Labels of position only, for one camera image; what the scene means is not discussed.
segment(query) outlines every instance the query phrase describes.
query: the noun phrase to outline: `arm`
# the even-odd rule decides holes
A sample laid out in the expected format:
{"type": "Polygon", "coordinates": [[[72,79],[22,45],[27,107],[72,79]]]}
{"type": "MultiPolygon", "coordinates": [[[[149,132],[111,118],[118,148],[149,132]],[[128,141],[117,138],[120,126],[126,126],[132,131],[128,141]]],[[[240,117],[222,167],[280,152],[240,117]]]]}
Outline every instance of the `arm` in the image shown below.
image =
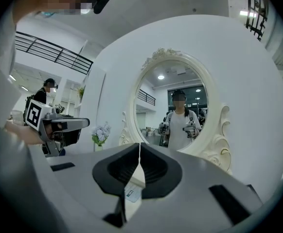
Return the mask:
{"type": "Polygon", "coordinates": [[[19,139],[23,140],[28,145],[43,144],[37,132],[29,126],[19,126],[7,121],[5,129],[8,132],[16,134],[19,139]]]}

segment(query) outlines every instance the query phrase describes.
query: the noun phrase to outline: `robotic arm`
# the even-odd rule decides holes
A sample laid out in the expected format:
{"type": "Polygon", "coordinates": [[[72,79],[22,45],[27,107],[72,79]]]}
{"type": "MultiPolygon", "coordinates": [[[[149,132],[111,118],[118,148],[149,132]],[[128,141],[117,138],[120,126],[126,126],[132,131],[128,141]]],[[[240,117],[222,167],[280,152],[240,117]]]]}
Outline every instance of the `robotic arm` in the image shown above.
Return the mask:
{"type": "Polygon", "coordinates": [[[195,122],[188,122],[186,123],[186,126],[182,129],[187,133],[187,137],[191,139],[196,139],[196,137],[199,135],[199,130],[195,126],[195,122]]]}
{"type": "Polygon", "coordinates": [[[59,108],[52,108],[35,100],[30,101],[27,110],[26,123],[38,131],[41,140],[46,143],[48,157],[58,156],[63,147],[77,143],[81,129],[89,126],[87,118],[67,118],[59,113],[59,108]],[[51,127],[51,135],[47,133],[47,127],[51,127]]]}
{"type": "Polygon", "coordinates": [[[167,135],[170,134],[170,127],[168,122],[162,122],[159,124],[158,133],[160,135],[167,135]]]}

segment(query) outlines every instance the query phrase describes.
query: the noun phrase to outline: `white wooden frame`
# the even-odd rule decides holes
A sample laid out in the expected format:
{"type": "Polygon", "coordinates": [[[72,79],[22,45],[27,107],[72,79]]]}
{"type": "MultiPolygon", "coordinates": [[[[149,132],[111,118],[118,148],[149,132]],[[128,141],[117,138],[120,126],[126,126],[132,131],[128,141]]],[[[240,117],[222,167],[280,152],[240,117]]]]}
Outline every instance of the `white wooden frame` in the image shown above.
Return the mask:
{"type": "Polygon", "coordinates": [[[134,142],[147,143],[136,126],[135,98],[138,96],[139,89],[142,85],[141,80],[145,74],[159,63],[169,60],[186,63],[198,74],[205,85],[209,103],[207,119],[200,135],[192,144],[179,150],[179,152],[202,157],[231,174],[231,154],[228,141],[225,137],[225,126],[230,123],[227,118],[229,107],[220,101],[216,85],[203,64],[194,57],[180,51],[158,49],[142,66],[141,72],[134,82],[135,86],[131,89],[132,92],[130,94],[127,112],[123,112],[125,116],[123,120],[124,129],[120,136],[119,144],[123,145],[134,142]]]}

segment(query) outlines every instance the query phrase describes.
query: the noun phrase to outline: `balcony railing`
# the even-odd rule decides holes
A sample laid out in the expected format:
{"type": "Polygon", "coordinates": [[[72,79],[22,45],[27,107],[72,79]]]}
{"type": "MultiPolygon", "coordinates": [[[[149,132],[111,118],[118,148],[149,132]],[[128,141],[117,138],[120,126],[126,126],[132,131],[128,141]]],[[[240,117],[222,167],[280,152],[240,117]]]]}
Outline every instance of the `balcony railing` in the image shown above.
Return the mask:
{"type": "Polygon", "coordinates": [[[152,96],[150,96],[148,93],[144,92],[143,90],[140,89],[138,96],[140,100],[143,100],[153,106],[156,106],[156,99],[152,96]]]}
{"type": "Polygon", "coordinates": [[[15,46],[17,50],[27,52],[52,62],[88,74],[93,62],[75,52],[35,36],[16,32],[15,46]]]}
{"type": "Polygon", "coordinates": [[[259,41],[262,40],[265,31],[268,9],[268,0],[248,0],[248,17],[245,26],[254,32],[259,41]]]}

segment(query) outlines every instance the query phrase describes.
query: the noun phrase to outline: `person in white shirt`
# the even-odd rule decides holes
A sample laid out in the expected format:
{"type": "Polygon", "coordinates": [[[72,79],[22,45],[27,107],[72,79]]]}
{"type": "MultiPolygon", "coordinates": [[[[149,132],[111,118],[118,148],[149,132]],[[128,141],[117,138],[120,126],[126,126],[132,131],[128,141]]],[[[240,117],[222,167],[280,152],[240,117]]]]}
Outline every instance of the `person in white shirt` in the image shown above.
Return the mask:
{"type": "Polygon", "coordinates": [[[199,135],[202,128],[196,114],[185,107],[186,94],[182,90],[174,91],[172,100],[175,110],[166,118],[166,122],[169,123],[170,134],[168,149],[180,150],[188,146],[199,135]],[[183,128],[190,121],[195,123],[196,130],[188,134],[183,131],[183,128]]]}

